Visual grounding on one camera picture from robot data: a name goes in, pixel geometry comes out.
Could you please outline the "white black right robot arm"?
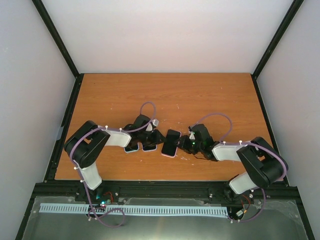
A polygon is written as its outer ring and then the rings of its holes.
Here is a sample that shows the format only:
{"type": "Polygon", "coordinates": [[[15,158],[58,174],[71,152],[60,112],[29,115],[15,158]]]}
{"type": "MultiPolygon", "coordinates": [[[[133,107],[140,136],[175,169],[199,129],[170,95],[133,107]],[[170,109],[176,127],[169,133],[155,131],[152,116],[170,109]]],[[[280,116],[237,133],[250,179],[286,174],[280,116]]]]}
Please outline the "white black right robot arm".
{"type": "Polygon", "coordinates": [[[260,136],[235,143],[215,141],[204,124],[196,124],[189,127],[188,135],[173,143],[188,154],[201,153],[209,161],[242,163],[245,172],[228,181],[226,194],[240,195],[248,190],[267,189],[282,180],[289,170],[286,161],[260,136]]]}

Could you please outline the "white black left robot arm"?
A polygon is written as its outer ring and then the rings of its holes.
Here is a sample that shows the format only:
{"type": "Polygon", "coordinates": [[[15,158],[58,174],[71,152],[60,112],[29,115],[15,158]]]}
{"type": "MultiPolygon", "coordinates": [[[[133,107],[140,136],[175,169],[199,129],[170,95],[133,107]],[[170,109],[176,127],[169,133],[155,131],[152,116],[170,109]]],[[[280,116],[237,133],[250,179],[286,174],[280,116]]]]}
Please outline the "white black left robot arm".
{"type": "Polygon", "coordinates": [[[159,121],[140,114],[134,121],[123,128],[100,126],[86,121],[64,144],[63,149],[80,181],[87,187],[86,195],[92,201],[103,198],[102,178],[97,168],[97,158],[104,147],[120,147],[126,152],[137,151],[142,144],[144,151],[153,151],[166,141],[165,136],[157,129],[159,121]]]}

